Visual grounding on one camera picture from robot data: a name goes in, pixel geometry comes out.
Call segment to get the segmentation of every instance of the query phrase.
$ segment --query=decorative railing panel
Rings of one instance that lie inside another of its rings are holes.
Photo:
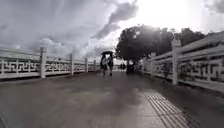
[[[46,51],[30,54],[0,49],[0,79],[47,75],[72,74],[100,70],[98,64],[73,59],[47,56]]]
[[[0,78],[39,75],[39,55],[0,50]]]
[[[144,61],[144,72],[173,79],[173,51]],[[224,32],[176,48],[179,81],[209,82],[224,85]]]

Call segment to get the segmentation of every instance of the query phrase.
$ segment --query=road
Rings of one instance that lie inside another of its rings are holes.
[[[224,100],[115,72],[1,86],[0,116],[8,128],[223,128]]]

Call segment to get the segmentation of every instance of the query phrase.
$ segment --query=sky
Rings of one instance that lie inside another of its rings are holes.
[[[0,0],[0,48],[99,58],[138,24],[224,30],[224,0]]]

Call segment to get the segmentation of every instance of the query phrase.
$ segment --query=railing post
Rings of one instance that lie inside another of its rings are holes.
[[[178,73],[177,73],[177,64],[178,64],[178,48],[181,46],[180,40],[174,39],[172,41],[172,71],[173,71],[173,78],[172,78],[172,83],[173,85],[177,85],[178,83]]]
[[[40,78],[46,78],[45,74],[45,65],[47,61],[47,49],[45,47],[41,47],[40,49]]]
[[[94,70],[96,70],[96,60],[93,61]]]
[[[74,74],[74,61],[73,61],[73,53],[70,54],[70,75]]]
[[[88,72],[88,58],[85,58],[85,72]]]
[[[151,76],[153,77],[155,75],[155,57],[156,57],[156,53],[151,53]]]

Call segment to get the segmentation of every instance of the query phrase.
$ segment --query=bridge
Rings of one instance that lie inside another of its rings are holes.
[[[174,41],[138,74],[105,78],[73,54],[0,50],[0,128],[223,128],[223,40]]]

